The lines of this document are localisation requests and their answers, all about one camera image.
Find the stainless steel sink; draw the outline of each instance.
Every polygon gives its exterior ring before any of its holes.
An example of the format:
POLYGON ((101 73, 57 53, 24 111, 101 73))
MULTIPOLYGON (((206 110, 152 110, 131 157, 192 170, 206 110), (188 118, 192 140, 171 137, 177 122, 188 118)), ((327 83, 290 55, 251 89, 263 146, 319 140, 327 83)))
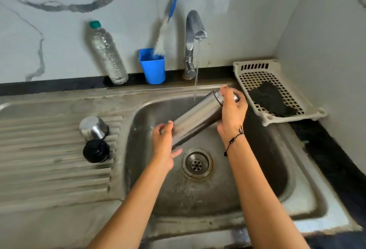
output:
MULTIPOLYGON (((168 120, 175 120, 193 104, 191 94, 150 100, 139 107, 133 118, 127 142, 125 180, 128 190, 135 184, 152 157, 152 128, 168 120)), ((198 217, 240 211, 235 181, 229 161, 224 157, 225 148, 216 127, 217 125, 213 124, 181 146, 183 153, 174 159, 174 168, 169 172, 160 190, 153 214, 198 217), (197 179, 194 178, 194 174, 185 172, 185 166, 190 169, 190 166, 194 165, 194 159, 185 160, 187 155, 192 154, 202 155, 202 161, 209 163, 212 170, 206 177, 197 179)), ((278 197, 281 196, 288 183, 286 165, 271 136, 251 109, 245 119, 244 129, 270 186, 278 197)))
MULTIPOLYGON (((222 84, 203 83, 202 98, 222 84)), ((0 97, 0 244, 4 249, 85 248, 152 153, 151 130, 193 105, 189 84, 132 86, 0 97), (86 116, 109 125, 112 158, 88 163, 78 132, 86 116)), ((303 234, 359 227, 288 124, 263 127, 249 108, 246 137, 287 213, 303 234)), ((144 233, 142 248, 250 244, 224 147, 212 125, 182 145, 144 233)))

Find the blue plastic cup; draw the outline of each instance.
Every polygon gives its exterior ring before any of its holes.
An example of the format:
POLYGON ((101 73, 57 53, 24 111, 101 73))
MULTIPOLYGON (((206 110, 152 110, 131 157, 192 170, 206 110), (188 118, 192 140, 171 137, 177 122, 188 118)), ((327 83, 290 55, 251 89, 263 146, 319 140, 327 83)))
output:
POLYGON ((161 84, 165 80, 165 57, 154 55, 154 48, 140 49, 139 61, 149 84, 161 84))

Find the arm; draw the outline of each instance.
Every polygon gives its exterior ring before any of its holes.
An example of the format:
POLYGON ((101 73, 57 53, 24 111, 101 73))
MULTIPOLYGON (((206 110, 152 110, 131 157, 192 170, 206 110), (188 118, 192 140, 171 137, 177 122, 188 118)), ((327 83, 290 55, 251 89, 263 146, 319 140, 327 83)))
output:
MULTIPOLYGON (((217 130, 225 148, 231 138, 238 135, 248 108, 243 93, 238 90, 235 92, 240 97, 239 103, 235 103, 231 88, 223 86, 221 89, 224 106, 222 123, 217 130)), ((238 136, 228 148, 227 154, 253 247, 309 249, 304 237, 269 186, 244 135, 238 136)))
POLYGON ((139 247, 162 183, 173 168, 173 158, 182 152, 181 149, 171 152, 173 122, 168 122, 164 134, 161 135, 163 128, 164 124, 160 124, 153 130, 154 154, 151 162, 87 249, 139 247))

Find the faucet spout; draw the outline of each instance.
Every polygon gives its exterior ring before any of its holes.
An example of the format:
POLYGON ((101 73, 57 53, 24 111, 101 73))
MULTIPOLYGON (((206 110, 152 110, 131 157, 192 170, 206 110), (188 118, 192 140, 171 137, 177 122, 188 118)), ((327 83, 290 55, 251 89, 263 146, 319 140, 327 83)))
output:
POLYGON ((191 10, 185 22, 185 73, 186 79, 193 79, 196 71, 193 65, 194 40, 206 39, 207 33, 196 10, 191 10))

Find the hand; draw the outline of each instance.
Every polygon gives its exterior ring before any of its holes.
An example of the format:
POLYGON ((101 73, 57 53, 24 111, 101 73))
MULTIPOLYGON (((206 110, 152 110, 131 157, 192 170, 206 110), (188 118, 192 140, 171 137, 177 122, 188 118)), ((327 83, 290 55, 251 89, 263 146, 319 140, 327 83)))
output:
POLYGON ((153 159, 152 162, 160 163, 168 172, 173 168, 173 158, 182 153, 182 149, 172 152, 172 129, 173 122, 169 121, 166 125, 160 124, 153 129, 153 159))
POLYGON ((222 121, 218 124, 217 131, 225 148, 227 148, 229 141, 239 134, 239 129, 243 126, 248 104, 244 94, 239 90, 223 85, 220 92, 224 96, 224 105, 222 107, 222 121), (237 103, 234 99, 234 91, 240 99, 237 103))

